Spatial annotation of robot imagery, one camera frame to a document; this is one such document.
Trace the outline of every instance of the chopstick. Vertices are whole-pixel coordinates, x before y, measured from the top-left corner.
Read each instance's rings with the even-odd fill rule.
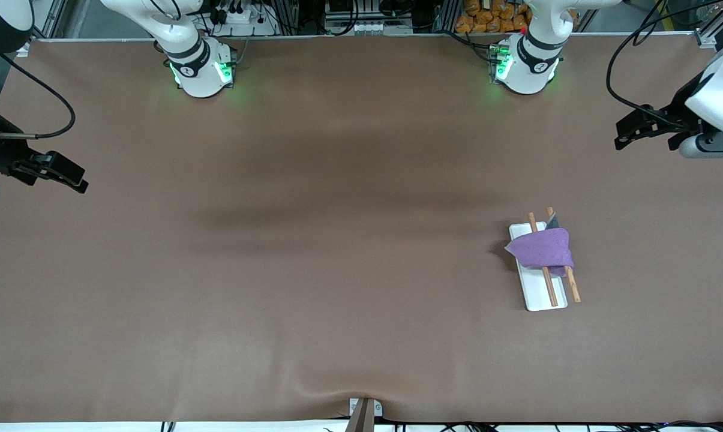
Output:
[[[548,218],[552,218],[553,213],[553,207],[548,207]],[[569,265],[565,266],[564,270],[566,271],[566,280],[567,282],[569,282],[569,289],[572,290],[572,297],[575,298],[575,303],[580,303],[580,291],[577,290],[577,282],[575,282],[575,272]]]
[[[532,232],[537,232],[537,221],[535,221],[535,214],[529,213],[529,226],[532,227]],[[556,292],[553,290],[553,281],[551,280],[551,272],[547,267],[542,268],[542,276],[545,277],[545,286],[548,288],[548,298],[550,298],[551,306],[559,306],[559,301],[556,300]]]

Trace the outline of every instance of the white plate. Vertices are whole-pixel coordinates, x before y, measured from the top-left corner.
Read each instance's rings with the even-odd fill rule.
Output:
[[[537,230],[544,230],[545,222],[537,222]],[[525,235],[525,233],[532,232],[532,227],[529,224],[513,224],[510,226],[510,238],[514,238]],[[518,278],[521,279],[521,289],[524,292],[524,301],[526,301],[526,309],[528,311],[547,311],[548,309],[561,309],[566,307],[566,294],[564,293],[564,282],[561,277],[553,276],[551,274],[551,281],[553,282],[553,292],[556,293],[556,301],[559,302],[559,306],[551,306],[550,298],[548,297],[548,287],[545,286],[545,277],[542,276],[541,268],[526,268],[523,267],[518,260],[515,260],[515,264],[518,266]]]

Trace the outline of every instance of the purple napkin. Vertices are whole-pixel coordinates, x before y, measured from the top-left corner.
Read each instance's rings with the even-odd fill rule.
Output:
[[[506,251],[524,267],[548,267],[555,276],[566,276],[564,266],[575,267],[569,250],[569,233],[565,229],[527,233],[508,243]]]

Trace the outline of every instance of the brown table surface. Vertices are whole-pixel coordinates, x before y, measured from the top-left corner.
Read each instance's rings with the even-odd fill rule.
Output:
[[[236,88],[148,43],[35,43],[78,121],[35,142],[84,195],[0,177],[0,421],[723,421],[723,160],[613,148],[629,109],[582,36],[543,93],[449,38],[252,41]],[[663,106],[712,55],[628,49]],[[67,114],[13,71],[0,112]],[[525,310],[509,224],[553,205],[583,303]]]

